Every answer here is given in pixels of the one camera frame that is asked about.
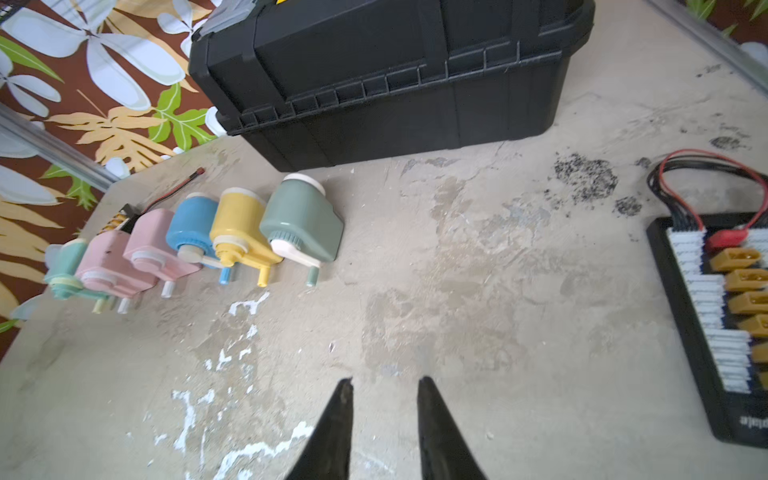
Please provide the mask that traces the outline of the green sharpener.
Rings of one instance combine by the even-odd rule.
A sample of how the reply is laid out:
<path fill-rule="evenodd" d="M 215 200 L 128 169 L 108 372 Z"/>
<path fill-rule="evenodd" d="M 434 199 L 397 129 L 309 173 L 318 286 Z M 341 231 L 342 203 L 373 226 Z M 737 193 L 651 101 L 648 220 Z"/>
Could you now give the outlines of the green sharpener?
<path fill-rule="evenodd" d="M 76 276 L 77 269 L 85 255 L 88 241 L 82 238 L 73 239 L 65 244 L 51 244 L 44 254 L 47 272 L 44 283 L 52 291 L 57 300 L 69 300 L 80 297 L 94 301 L 93 312 L 101 314 L 110 296 L 104 292 L 87 289 Z"/>
<path fill-rule="evenodd" d="M 320 182 L 291 173 L 270 197 L 259 230 L 274 253 L 308 268 L 313 287 L 322 265 L 337 258 L 344 223 Z"/>

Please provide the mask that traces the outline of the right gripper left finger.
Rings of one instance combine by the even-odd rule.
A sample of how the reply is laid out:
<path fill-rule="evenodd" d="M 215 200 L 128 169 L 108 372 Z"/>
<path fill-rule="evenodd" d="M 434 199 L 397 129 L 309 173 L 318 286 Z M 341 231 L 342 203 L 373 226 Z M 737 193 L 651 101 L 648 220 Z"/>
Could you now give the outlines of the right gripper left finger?
<path fill-rule="evenodd" d="M 349 478 L 353 398 L 352 379 L 340 380 L 286 480 Z"/>

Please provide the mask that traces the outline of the yellow pencil sharpener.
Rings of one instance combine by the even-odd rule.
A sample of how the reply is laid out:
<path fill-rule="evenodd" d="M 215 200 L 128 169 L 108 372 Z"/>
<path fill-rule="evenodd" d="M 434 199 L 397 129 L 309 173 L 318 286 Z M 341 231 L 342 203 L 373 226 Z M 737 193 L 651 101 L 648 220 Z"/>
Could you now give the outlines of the yellow pencil sharpener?
<path fill-rule="evenodd" d="M 215 213 L 210 239 L 215 255 L 227 268 L 242 264 L 259 271 L 257 285 L 266 287 L 273 265 L 283 261 L 260 231 L 266 203 L 253 191 L 225 189 Z"/>

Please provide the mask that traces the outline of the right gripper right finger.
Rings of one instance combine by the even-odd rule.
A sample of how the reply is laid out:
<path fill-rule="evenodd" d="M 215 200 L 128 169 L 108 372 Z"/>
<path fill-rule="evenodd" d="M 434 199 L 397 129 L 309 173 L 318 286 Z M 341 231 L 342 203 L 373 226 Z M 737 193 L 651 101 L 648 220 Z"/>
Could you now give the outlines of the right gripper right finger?
<path fill-rule="evenodd" d="M 419 380 L 417 411 L 422 478 L 485 480 L 485 474 L 429 376 Z"/>

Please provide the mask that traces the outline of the pink sharpener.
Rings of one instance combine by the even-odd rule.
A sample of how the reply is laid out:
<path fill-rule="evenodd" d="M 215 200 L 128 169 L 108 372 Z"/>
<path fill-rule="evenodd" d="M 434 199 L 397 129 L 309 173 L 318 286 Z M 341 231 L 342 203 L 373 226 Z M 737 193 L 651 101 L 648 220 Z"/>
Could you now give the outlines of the pink sharpener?
<path fill-rule="evenodd" d="M 98 234 L 89 242 L 75 273 L 85 288 L 118 297 L 120 314 L 126 314 L 133 301 L 158 281 L 123 257 L 129 239 L 130 234 L 120 230 Z"/>
<path fill-rule="evenodd" d="M 166 234 L 174 217 L 168 209 L 156 209 L 135 222 L 123 257 L 141 272 L 164 282 L 161 297 L 171 298 L 176 282 L 201 269 L 199 264 L 185 262 L 166 242 Z"/>

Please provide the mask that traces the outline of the blue pencil sharpener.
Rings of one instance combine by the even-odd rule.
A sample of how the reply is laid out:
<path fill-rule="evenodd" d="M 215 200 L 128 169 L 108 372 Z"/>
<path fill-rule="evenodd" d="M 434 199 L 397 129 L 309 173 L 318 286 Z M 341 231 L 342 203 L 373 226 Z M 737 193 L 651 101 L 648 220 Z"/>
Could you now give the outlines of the blue pencil sharpener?
<path fill-rule="evenodd" d="M 190 193 L 177 207 L 166 233 L 166 243 L 181 261 L 218 269 L 219 283 L 228 285 L 232 269 L 216 257 L 210 232 L 219 206 L 217 197 Z"/>

